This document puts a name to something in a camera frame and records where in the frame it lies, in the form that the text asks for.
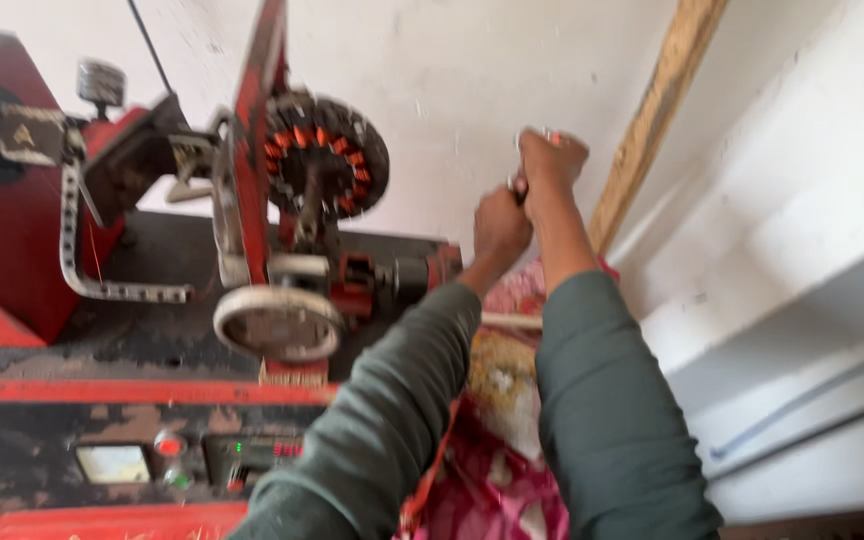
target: handwheel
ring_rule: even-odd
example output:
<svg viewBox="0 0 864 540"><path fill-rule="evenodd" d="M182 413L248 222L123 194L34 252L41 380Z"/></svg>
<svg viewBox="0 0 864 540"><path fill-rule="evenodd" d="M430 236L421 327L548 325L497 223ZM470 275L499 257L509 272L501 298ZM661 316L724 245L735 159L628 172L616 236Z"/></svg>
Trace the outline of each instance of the handwheel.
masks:
<svg viewBox="0 0 864 540"><path fill-rule="evenodd" d="M327 359L346 332L345 317L328 298L274 285L229 292L219 300L212 324L232 350L288 363Z"/></svg>

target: red button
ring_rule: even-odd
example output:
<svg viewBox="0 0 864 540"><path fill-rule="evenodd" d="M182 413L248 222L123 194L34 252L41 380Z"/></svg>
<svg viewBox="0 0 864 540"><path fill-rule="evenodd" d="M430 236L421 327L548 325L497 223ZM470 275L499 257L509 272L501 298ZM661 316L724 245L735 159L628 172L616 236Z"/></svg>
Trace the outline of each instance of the red button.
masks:
<svg viewBox="0 0 864 540"><path fill-rule="evenodd" d="M178 456L185 449L186 445L182 441L176 439L163 439L155 443L155 451L158 452L160 456L165 456L167 458Z"/></svg>

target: copper winding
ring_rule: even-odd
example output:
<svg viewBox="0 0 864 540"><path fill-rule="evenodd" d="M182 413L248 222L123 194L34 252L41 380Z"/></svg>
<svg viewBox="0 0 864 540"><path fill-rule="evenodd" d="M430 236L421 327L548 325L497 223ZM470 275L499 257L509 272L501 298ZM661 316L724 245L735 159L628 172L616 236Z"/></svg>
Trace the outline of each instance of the copper winding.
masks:
<svg viewBox="0 0 864 540"><path fill-rule="evenodd" d="M365 153L354 147L343 136L336 138L329 131L317 126L293 127L276 132L265 144L266 168L269 174L277 175L280 173L280 160L289 148L296 146L300 149L306 149L309 145L329 148L333 154L345 157L345 161L352 167L354 185L351 196L342 196L336 201L343 211L352 214L355 211L356 201L365 199L369 195L368 185L372 182L372 175L369 174L366 166Z"/></svg>
<svg viewBox="0 0 864 540"><path fill-rule="evenodd" d="M315 129L312 128L294 128L294 133L298 148L306 148L315 139Z"/></svg>

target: knob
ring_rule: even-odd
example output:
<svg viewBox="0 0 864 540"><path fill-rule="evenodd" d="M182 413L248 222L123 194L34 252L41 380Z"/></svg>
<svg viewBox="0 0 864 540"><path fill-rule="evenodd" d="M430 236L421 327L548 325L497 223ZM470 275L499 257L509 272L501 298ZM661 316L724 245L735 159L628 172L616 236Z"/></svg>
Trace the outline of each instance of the knob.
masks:
<svg viewBox="0 0 864 540"><path fill-rule="evenodd" d="M121 69L95 59L78 63L78 97L92 103L100 120L108 120L107 107L122 107L126 75Z"/></svg>
<svg viewBox="0 0 864 540"><path fill-rule="evenodd" d="M246 486L246 478L249 476L249 469L244 467L242 463L232 463L231 469L228 470L228 481L225 483L225 489L230 493L238 493Z"/></svg>

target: hand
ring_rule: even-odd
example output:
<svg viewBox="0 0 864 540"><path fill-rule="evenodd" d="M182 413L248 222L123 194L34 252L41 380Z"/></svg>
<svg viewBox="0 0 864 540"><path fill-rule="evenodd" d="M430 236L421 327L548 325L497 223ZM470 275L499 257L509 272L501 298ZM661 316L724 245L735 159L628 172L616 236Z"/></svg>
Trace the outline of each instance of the hand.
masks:
<svg viewBox="0 0 864 540"><path fill-rule="evenodd" d="M532 224L512 191L502 186L482 197L475 208L476 259L493 257L511 267L531 242Z"/></svg>
<svg viewBox="0 0 864 540"><path fill-rule="evenodd" d="M589 147L567 133L556 133L549 140L534 129L522 129L518 150L522 157L516 191L528 187L525 214L535 224L550 213L560 213L575 206L572 185L589 158Z"/></svg>
<svg viewBox="0 0 864 540"><path fill-rule="evenodd" d="M485 298L532 242L532 225L516 196L502 186L475 208L475 260L457 281Z"/></svg>

